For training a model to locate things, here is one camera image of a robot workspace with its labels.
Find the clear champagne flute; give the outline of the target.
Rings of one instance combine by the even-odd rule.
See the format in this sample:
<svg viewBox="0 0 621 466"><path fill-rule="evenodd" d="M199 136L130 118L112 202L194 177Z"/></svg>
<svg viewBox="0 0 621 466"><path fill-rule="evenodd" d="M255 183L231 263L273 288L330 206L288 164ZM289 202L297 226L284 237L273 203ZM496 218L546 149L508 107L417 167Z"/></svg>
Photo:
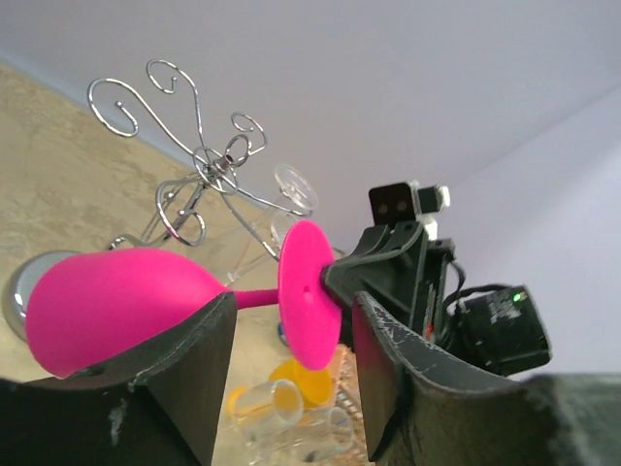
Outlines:
<svg viewBox="0 0 621 466"><path fill-rule="evenodd" d="M244 228L242 247L235 255L233 264L224 275L224 283L231 285L259 265L270 261L278 261L284 238L298 218L292 214L278 211L269 217L260 217L250 224L256 233L265 233L262 241L258 241Z"/></svg>
<svg viewBox="0 0 621 466"><path fill-rule="evenodd" d="M239 190L243 196L255 201L262 208L262 212L256 218L245 218L236 208L228 204L242 228L258 241L263 240L265 233L256 233L250 224L260 217L269 217L271 214L281 211L296 216L299 221L310 217L318 208L318 197L315 190L294 167L279 163L274 170L274 176L279 189L279 197L276 201L266 201L241 189Z"/></svg>

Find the pink plastic wine glass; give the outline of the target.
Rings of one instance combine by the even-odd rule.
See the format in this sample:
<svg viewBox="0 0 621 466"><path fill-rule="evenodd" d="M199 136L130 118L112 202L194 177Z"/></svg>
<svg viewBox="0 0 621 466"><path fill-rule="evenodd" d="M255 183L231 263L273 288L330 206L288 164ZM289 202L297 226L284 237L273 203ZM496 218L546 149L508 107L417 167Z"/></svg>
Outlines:
<svg viewBox="0 0 621 466"><path fill-rule="evenodd" d="M320 279L334 261L322 229L300 220L285 235L277 286L233 293L239 310L278 306L291 353L312 371L329 364L341 335L342 311ZM26 343L45 370L66 378L171 329L229 290L197 262L168 250L73 255L35 284Z"/></svg>

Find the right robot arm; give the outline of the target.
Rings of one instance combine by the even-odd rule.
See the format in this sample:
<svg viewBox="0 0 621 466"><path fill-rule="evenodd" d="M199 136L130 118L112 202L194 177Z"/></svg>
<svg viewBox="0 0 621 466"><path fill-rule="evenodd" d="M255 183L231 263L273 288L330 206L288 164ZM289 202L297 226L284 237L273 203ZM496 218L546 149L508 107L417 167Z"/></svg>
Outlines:
<svg viewBox="0 0 621 466"><path fill-rule="evenodd" d="M467 287L449 239L432 239L417 221L367 228L353 253L323 268L321 281L341 308L341 343L353 345L354 295L366 291L406 328L450 354L499 376L551 359L547 334L524 285Z"/></svg>

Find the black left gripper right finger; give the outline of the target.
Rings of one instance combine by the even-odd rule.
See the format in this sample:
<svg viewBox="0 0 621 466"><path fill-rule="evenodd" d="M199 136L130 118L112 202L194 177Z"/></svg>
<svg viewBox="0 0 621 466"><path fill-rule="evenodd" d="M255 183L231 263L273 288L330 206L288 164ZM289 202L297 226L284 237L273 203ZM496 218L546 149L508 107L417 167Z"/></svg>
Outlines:
<svg viewBox="0 0 621 466"><path fill-rule="evenodd" d="M505 379L425 341L367 292L352 327L374 464L619 464L619 375Z"/></svg>

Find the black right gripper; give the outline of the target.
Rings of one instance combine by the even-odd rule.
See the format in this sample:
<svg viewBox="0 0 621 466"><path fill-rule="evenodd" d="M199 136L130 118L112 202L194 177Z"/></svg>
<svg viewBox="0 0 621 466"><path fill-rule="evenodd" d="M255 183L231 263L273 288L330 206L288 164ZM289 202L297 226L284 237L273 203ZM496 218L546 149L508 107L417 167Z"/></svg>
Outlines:
<svg viewBox="0 0 621 466"><path fill-rule="evenodd" d="M424 226L402 221L364 230L352 254L323 268L323 289L342 310L340 338L353 338L354 294L366 291L394 318L427 337L441 311L454 242L432 240Z"/></svg>

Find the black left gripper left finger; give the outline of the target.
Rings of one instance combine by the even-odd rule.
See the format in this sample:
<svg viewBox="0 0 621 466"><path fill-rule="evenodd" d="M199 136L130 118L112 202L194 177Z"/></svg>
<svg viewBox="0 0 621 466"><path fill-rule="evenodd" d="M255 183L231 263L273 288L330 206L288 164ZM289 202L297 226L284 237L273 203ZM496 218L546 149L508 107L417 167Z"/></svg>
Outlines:
<svg viewBox="0 0 621 466"><path fill-rule="evenodd" d="M222 293L70 378L2 380L2 464L211 464L237 311Z"/></svg>

